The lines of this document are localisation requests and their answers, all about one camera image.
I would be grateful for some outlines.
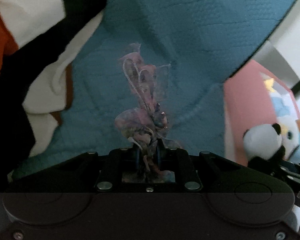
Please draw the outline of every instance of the black robotic device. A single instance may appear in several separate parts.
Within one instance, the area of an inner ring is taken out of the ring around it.
[[[155,159],[175,182],[122,182],[138,169],[137,147],[85,153],[14,181],[3,196],[13,223],[0,240],[300,239],[283,222],[300,206],[300,165],[250,162],[260,172],[161,141]]]

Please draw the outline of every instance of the blue quilted fabric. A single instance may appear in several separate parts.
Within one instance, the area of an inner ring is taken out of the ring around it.
[[[190,154],[224,155],[223,82],[282,20],[295,0],[108,0],[100,27],[73,66],[74,101],[45,153],[30,158],[14,178],[86,151],[107,154],[128,145],[114,119],[137,106],[117,65],[123,49],[141,43],[147,63],[171,64],[170,138]]]

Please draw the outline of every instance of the stuffed animal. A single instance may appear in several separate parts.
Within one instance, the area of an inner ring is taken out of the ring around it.
[[[281,127],[282,145],[285,147],[284,159],[300,163],[300,119],[295,120],[291,116],[290,108],[282,95],[273,88],[273,78],[265,79],[264,85],[269,92],[277,122]]]
[[[243,135],[243,147],[248,161],[254,157],[269,160],[281,146],[281,127],[277,123],[254,126]]]

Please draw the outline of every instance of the black fabric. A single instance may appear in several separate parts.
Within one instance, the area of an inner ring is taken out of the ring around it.
[[[0,71],[0,191],[6,175],[28,157],[35,138],[22,107],[31,83],[55,62],[71,39],[106,5],[106,0],[64,0],[66,18],[13,55]]]

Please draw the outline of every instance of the silver round bolt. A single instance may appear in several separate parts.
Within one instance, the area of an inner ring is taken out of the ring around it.
[[[186,189],[189,189],[189,190],[196,190],[200,187],[200,184],[195,181],[188,181],[185,183],[185,187],[186,187]]]
[[[153,190],[154,190],[153,187],[147,187],[146,188],[146,192],[153,192]]]
[[[284,232],[279,232],[277,233],[277,235],[275,236],[276,240],[284,240],[286,238],[286,234]]]
[[[102,181],[97,184],[98,189],[108,190],[112,188],[112,183],[109,181]]]
[[[15,240],[22,240],[23,239],[23,234],[21,232],[14,232],[13,233],[13,238]]]

